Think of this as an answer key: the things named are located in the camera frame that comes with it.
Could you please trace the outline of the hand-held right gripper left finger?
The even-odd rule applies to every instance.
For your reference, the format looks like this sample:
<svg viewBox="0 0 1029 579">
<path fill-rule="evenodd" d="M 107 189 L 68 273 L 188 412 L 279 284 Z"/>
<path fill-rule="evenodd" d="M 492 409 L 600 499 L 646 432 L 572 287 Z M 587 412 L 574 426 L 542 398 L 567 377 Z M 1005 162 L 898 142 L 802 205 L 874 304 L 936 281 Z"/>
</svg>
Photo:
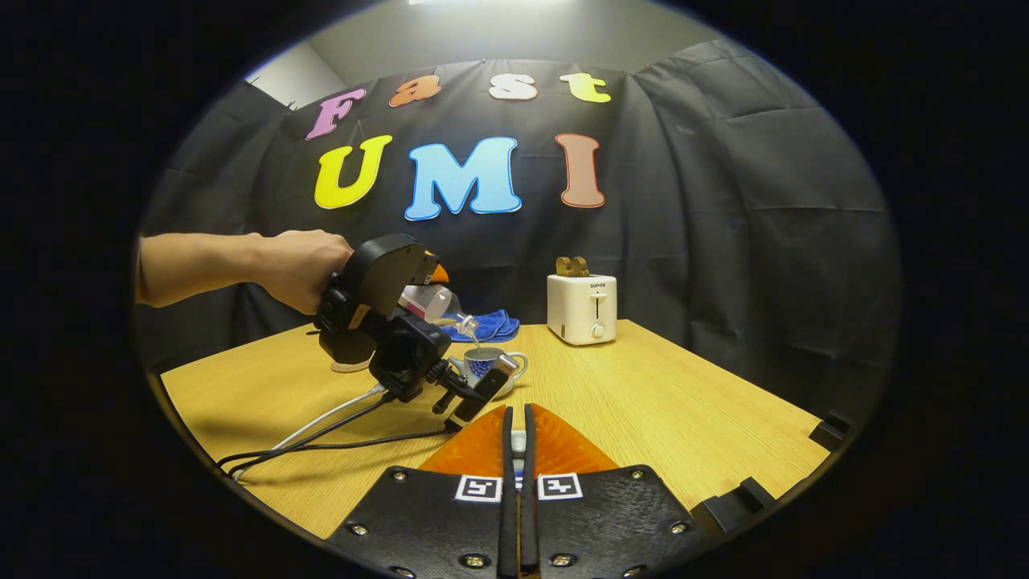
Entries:
<svg viewBox="0 0 1029 579">
<path fill-rule="evenodd" d="M 390 578 L 518 576 L 512 410 L 475 419 L 420 468 L 390 466 L 327 543 Z"/>
</svg>

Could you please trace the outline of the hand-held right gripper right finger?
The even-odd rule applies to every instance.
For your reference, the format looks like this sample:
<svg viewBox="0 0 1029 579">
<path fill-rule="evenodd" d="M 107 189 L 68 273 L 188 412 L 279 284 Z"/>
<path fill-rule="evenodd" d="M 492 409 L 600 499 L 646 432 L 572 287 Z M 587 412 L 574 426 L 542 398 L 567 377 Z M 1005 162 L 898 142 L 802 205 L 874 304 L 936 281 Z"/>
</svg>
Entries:
<svg viewBox="0 0 1029 579">
<path fill-rule="evenodd" d="M 526 404 L 521 572 L 647 578 L 711 542 L 651 466 L 619 466 L 540 404 Z"/>
</svg>

